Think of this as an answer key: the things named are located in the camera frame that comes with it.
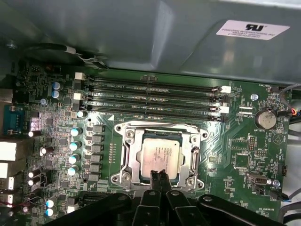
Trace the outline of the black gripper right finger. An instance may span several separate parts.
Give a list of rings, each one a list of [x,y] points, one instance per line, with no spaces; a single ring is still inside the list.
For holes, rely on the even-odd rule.
[[[182,192],[171,189],[168,174],[159,172],[162,191],[169,204],[174,226],[279,226],[280,223],[214,195],[192,202]]]

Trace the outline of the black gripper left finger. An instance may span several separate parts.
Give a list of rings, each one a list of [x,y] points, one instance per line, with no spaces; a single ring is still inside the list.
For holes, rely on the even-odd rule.
[[[47,226],[158,226],[160,225],[162,171],[150,172],[150,189],[140,199],[110,194],[92,204],[46,223]]]

